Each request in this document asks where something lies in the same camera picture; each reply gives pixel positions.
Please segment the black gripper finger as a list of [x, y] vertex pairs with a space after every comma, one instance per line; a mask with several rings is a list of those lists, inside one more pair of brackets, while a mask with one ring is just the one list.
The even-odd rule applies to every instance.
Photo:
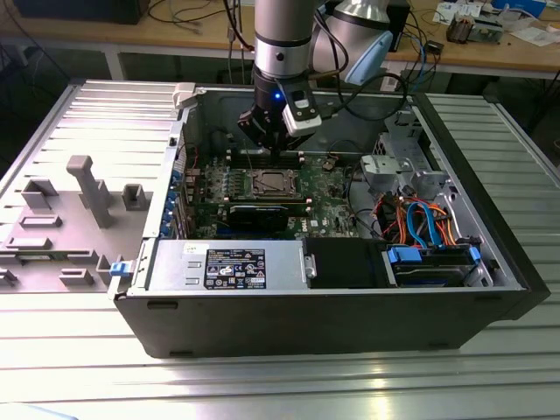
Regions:
[[305, 153], [299, 148], [307, 140], [312, 137], [312, 134], [299, 136], [296, 138], [289, 138], [288, 143], [281, 151], [281, 168], [282, 169], [299, 169], [305, 162]]
[[269, 152], [268, 166], [277, 167], [283, 140], [282, 117], [273, 111], [250, 109], [240, 114], [238, 127], [254, 144]]

